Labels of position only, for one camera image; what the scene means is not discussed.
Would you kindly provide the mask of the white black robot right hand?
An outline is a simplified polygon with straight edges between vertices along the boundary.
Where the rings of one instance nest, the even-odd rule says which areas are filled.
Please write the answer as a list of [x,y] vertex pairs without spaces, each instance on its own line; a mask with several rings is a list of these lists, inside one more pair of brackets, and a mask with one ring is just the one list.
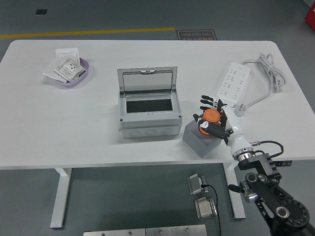
[[252,144],[243,135],[238,119],[233,109],[220,99],[206,95],[201,96],[200,109],[203,114],[193,117],[203,134],[212,135],[224,140],[231,148],[231,155],[236,161],[243,161],[254,156]]

